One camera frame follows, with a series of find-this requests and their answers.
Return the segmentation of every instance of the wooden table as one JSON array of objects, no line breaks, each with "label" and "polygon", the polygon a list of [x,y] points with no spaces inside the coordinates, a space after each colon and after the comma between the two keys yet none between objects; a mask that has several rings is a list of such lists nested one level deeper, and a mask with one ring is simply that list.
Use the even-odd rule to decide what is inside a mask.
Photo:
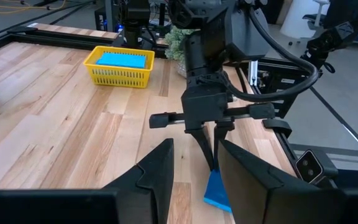
[{"label": "wooden table", "polygon": [[[0,49],[0,189],[100,188],[165,138],[174,138],[169,223],[234,223],[232,215],[203,202],[209,169],[184,125],[149,129],[151,114],[181,111],[186,83],[175,62],[156,58],[146,89],[96,86],[82,64],[89,53],[17,42]],[[240,88],[234,69],[225,70]],[[231,106],[246,104],[240,100]],[[213,127],[208,124],[210,132]],[[274,132],[261,120],[237,120],[227,139],[294,175]]]}]

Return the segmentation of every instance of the yellow basket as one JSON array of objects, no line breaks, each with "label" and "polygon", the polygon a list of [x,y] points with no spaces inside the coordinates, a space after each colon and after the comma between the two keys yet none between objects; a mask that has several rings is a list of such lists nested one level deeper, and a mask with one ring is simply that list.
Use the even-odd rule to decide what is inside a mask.
[{"label": "yellow basket", "polygon": [[[96,61],[103,53],[120,53],[141,55],[146,57],[145,68],[126,68],[107,65],[97,65]],[[97,85],[126,86],[146,88],[150,72],[153,70],[154,51],[125,49],[119,47],[97,46],[93,49],[84,65],[87,67],[93,83]]]}]

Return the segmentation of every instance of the blue cloth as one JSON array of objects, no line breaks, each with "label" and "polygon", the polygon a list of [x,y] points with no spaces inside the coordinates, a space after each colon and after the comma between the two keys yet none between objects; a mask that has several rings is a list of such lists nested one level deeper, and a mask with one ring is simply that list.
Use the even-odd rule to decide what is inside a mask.
[{"label": "blue cloth", "polygon": [[103,53],[102,57],[96,62],[96,64],[129,68],[145,68],[146,57],[141,55]]},{"label": "blue cloth", "polygon": [[231,212],[229,199],[223,186],[220,172],[212,171],[204,194],[204,202]]}]

